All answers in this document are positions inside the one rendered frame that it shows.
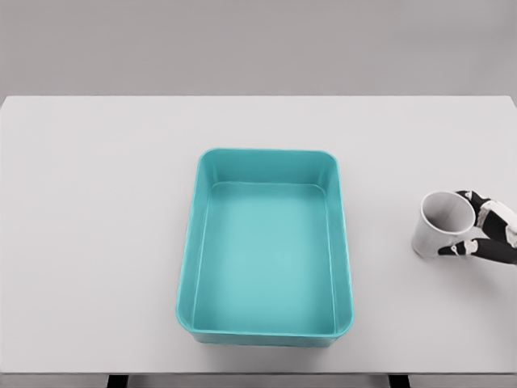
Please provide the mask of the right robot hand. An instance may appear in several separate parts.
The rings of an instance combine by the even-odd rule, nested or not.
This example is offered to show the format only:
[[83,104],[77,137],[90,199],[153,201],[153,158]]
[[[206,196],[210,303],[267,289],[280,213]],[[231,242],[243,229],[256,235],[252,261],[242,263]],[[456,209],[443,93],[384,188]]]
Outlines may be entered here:
[[474,226],[485,238],[472,238],[438,249],[438,255],[475,256],[502,264],[517,266],[517,212],[498,200],[475,191],[461,190],[474,214]]

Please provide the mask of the white paper cup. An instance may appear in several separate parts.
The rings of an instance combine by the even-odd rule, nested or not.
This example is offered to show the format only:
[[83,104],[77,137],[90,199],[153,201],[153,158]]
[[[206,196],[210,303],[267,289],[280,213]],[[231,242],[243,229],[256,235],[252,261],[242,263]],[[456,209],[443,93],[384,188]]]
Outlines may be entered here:
[[423,258],[436,257],[440,248],[458,243],[474,227],[475,220],[472,205],[460,194],[430,192],[420,204],[412,247]]

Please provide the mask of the teal rectangular plastic basket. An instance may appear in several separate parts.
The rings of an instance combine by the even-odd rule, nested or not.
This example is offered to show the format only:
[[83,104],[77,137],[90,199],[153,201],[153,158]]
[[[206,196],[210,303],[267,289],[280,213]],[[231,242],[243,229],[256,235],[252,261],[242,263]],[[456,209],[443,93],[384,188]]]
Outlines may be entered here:
[[326,348],[354,322],[336,158],[214,148],[199,158],[176,302],[206,344]]

